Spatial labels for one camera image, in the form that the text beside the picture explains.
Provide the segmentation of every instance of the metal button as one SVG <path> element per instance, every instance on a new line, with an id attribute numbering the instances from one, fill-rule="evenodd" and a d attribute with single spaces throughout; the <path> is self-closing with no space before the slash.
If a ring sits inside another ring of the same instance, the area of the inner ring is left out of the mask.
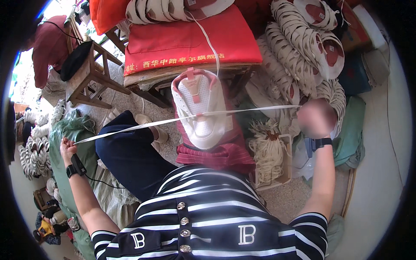
<path id="1" fill-rule="evenodd" d="M 178 210 L 183 210 L 185 208 L 185 202 L 179 202 L 178 206 L 176 207 Z"/>
<path id="2" fill-rule="evenodd" d="M 189 219 L 188 218 L 182 218 L 181 219 L 181 225 L 186 225 L 189 223 Z"/>
<path id="3" fill-rule="evenodd" d="M 192 251 L 192 248 L 189 245 L 181 245 L 179 250 L 183 253 L 189 253 Z"/>
<path id="4" fill-rule="evenodd" d="M 187 229 L 181 230 L 181 236 L 186 238 L 191 235 L 191 232 Z"/>

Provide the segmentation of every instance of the red cloth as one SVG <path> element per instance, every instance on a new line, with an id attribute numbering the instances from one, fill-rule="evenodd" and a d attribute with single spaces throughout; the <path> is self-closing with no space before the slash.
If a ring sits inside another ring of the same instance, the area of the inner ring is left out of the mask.
<path id="1" fill-rule="evenodd" d="M 225 89 L 227 85 L 224 83 L 222 84 L 225 98 L 227 97 L 227 91 Z M 175 102 L 172 103 L 175 108 L 175 118 L 178 118 Z M 226 98 L 225 106 L 227 110 L 233 110 L 230 102 Z M 219 141 L 218 145 L 209 151 L 198 150 L 191 141 L 189 141 L 181 121 L 177 121 L 176 127 L 182 135 L 183 144 L 176 147 L 176 152 L 178 153 L 176 162 L 182 164 L 203 164 L 206 167 L 215 170 L 231 170 L 247 175 L 254 172 L 256 164 L 245 148 L 245 141 L 240 125 L 235 119 L 234 114 L 231 115 L 233 117 L 233 129 L 227 131 Z"/>
<path id="2" fill-rule="evenodd" d="M 199 21 L 220 57 L 220 63 L 261 63 L 253 33 L 235 5 Z M 147 69 L 215 63 L 215 56 L 195 22 L 132 25 L 124 75 Z"/>
<path id="3" fill-rule="evenodd" d="M 55 23 L 62 30 L 67 17 L 65 15 L 54 16 L 48 21 Z M 35 86 L 43 89 L 48 80 L 49 65 L 60 70 L 62 64 L 69 55 L 66 35 L 56 25 L 45 22 L 38 26 L 33 44 L 33 69 L 35 71 Z M 72 47 L 78 46 L 72 38 Z"/>
<path id="4" fill-rule="evenodd" d="M 89 12 L 98 35 L 103 35 L 126 18 L 130 0 L 90 0 Z"/>
<path id="5" fill-rule="evenodd" d="M 264 34 L 268 22 L 274 21 L 270 9 L 271 3 L 272 0 L 235 0 L 234 2 L 256 38 Z"/>

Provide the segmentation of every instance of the maroon cloth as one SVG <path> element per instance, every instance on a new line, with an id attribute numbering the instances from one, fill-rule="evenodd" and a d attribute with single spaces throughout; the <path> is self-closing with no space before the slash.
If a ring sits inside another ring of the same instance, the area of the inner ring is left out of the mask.
<path id="1" fill-rule="evenodd" d="M 223 92 L 225 98 L 225 106 L 227 110 L 233 110 L 228 101 L 227 93 L 225 93 L 226 84 L 223 84 Z M 250 154 L 245 148 L 245 141 L 240 125 L 233 117 L 233 129 L 227 131 L 218 145 L 210 150 L 201 151 L 197 149 L 188 138 L 188 135 L 183 128 L 181 121 L 176 122 L 178 131 L 182 134 L 183 144 L 176 147 L 178 157 L 177 163 L 182 164 L 203 164 L 208 168 L 215 170 L 232 170 L 242 174 L 250 174 L 254 172 L 256 164 L 251 158 Z M 178 118 L 178 113 L 175 107 L 175 118 Z"/>
<path id="2" fill-rule="evenodd" d="M 55 23 L 63 30 L 66 18 L 65 15 L 60 15 L 51 17 L 47 21 Z M 32 60 L 35 86 L 40 89 L 45 87 L 48 80 L 49 65 L 55 70 L 60 70 L 69 55 L 67 36 L 56 25 L 44 22 L 36 29 Z M 75 49 L 78 44 L 74 38 L 71 39 L 72 47 Z"/>

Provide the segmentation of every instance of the dark blue pants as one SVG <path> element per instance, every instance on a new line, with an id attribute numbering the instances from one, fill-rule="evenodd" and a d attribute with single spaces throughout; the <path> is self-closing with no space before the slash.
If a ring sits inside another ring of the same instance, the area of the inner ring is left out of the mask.
<path id="1" fill-rule="evenodd" d="M 138 124 L 126 110 L 108 123 L 99 134 L 113 133 Z M 150 199 L 163 178 L 177 167 L 153 148 L 149 128 L 113 134 L 95 141 L 98 157 L 114 177 L 141 201 Z"/>

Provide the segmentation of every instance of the pink shoe tab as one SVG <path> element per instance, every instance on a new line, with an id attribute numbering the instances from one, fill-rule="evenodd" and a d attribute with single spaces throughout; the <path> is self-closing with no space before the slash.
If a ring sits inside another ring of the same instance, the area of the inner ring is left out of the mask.
<path id="1" fill-rule="evenodd" d="M 188 79 L 194 79 L 194 75 L 193 75 L 193 67 L 188 68 L 188 70 L 186 71 L 186 75 L 188 76 Z"/>

